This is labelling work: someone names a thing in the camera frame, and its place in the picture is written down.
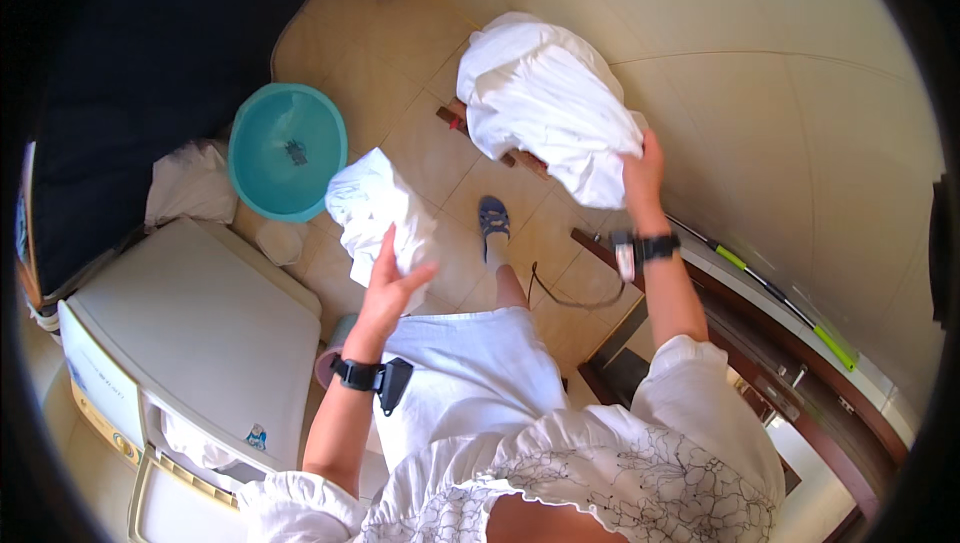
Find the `black cable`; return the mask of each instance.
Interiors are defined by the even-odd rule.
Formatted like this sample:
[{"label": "black cable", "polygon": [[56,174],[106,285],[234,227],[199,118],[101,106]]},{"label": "black cable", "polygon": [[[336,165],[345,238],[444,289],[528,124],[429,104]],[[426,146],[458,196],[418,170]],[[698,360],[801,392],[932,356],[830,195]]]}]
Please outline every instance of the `black cable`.
[{"label": "black cable", "polygon": [[530,266],[530,272],[531,272],[530,285],[527,286],[527,304],[528,305],[530,304],[530,294],[532,294],[534,290],[534,281],[536,281],[537,285],[540,285],[543,288],[543,290],[546,292],[546,295],[549,296],[550,299],[553,299],[559,305],[564,306],[566,308],[581,308],[588,311],[601,310],[603,308],[609,308],[613,306],[615,303],[617,303],[620,300],[620,297],[623,296],[623,290],[626,289],[627,287],[626,283],[624,283],[623,281],[620,281],[620,290],[616,292],[615,297],[612,297],[610,299],[605,299],[604,301],[600,301],[597,303],[574,303],[572,301],[564,301],[563,299],[557,299],[557,297],[552,292],[550,292],[550,289],[547,287],[547,285],[544,284],[544,281],[542,281],[540,277],[537,276],[537,263],[535,261],[534,261],[534,264]]}]

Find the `ruffled sleeve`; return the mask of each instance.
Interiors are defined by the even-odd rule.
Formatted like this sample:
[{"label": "ruffled sleeve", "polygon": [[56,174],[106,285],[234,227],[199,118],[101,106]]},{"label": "ruffled sleeve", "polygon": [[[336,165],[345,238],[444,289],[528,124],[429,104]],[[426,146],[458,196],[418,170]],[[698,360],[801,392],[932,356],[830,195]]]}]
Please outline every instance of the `ruffled sleeve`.
[{"label": "ruffled sleeve", "polygon": [[278,472],[237,491],[250,543],[342,543],[360,533],[366,508],[334,482],[308,472]]},{"label": "ruffled sleeve", "polygon": [[630,413],[695,441],[778,506],[784,468],[761,420],[727,384],[727,352],[674,336],[656,350]]}]

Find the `right hand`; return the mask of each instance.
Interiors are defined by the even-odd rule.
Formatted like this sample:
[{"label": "right hand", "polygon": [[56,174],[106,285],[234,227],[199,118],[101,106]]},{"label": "right hand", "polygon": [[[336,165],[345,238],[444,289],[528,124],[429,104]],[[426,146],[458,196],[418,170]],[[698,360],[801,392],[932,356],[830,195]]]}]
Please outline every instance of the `right hand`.
[{"label": "right hand", "polygon": [[643,157],[623,154],[623,187],[627,209],[633,216],[642,216],[660,208],[660,189],[664,183],[664,151],[652,129],[643,130]]},{"label": "right hand", "polygon": [[437,261],[426,261],[407,276],[402,276],[397,269],[397,256],[394,253],[396,235],[397,225],[391,224],[383,235],[380,255],[373,263],[356,326],[350,331],[351,335],[357,334],[359,345],[358,348],[350,345],[350,351],[369,356],[374,362],[378,362],[384,343],[397,328],[397,322],[414,291],[429,283],[440,267]]}]

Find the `plastic basin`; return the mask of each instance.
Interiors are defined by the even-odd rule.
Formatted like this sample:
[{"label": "plastic basin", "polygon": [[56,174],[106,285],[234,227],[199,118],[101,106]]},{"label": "plastic basin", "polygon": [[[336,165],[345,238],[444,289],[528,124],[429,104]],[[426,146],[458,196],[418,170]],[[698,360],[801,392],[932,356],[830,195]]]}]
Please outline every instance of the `plastic basin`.
[{"label": "plastic basin", "polygon": [[230,180],[246,205],[305,223],[324,211],[330,178],[347,164],[347,129],[325,94],[271,83],[237,110],[228,155]]}]

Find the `leg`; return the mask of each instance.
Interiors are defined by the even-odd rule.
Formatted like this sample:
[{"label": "leg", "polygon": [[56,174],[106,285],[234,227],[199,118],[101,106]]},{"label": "leg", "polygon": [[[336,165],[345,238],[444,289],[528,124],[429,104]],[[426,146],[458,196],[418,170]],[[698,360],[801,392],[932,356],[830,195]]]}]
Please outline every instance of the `leg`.
[{"label": "leg", "polygon": [[517,273],[509,263],[504,263],[496,269],[496,309],[513,307],[529,310],[530,304]]}]

